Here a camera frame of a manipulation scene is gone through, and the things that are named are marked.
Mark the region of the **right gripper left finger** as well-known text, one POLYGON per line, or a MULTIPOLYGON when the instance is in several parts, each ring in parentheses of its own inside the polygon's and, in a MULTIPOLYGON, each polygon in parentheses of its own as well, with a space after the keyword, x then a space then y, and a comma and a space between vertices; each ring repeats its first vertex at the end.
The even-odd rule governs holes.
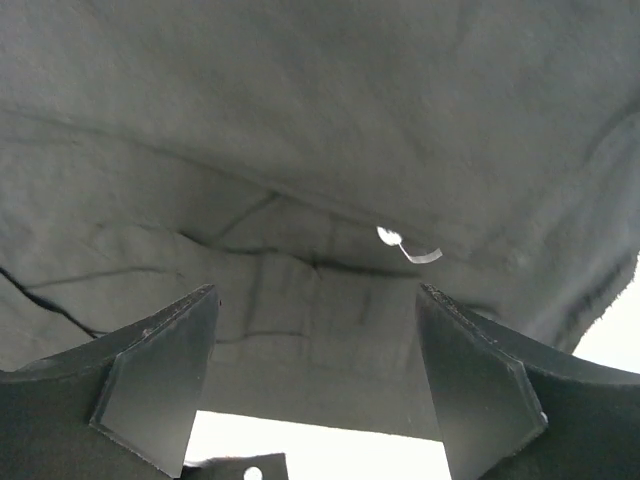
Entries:
POLYGON ((155 314, 1 374, 4 479, 177 479, 219 298, 204 285, 155 314))

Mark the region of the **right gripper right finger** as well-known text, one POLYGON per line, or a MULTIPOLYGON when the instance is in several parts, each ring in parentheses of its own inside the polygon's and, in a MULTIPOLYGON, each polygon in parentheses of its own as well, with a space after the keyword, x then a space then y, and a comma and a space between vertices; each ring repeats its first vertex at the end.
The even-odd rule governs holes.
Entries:
POLYGON ((452 478, 638 478, 638 374, 560 352, 430 285, 416 316, 452 478))

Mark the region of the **black long sleeve shirt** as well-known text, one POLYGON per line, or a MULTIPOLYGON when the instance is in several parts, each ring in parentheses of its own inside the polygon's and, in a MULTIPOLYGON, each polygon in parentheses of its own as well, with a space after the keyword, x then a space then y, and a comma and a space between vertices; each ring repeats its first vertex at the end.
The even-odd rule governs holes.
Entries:
POLYGON ((572 352, 639 254, 635 1, 5 1, 1 366, 220 301, 201 408, 437 434, 430 284, 572 352))

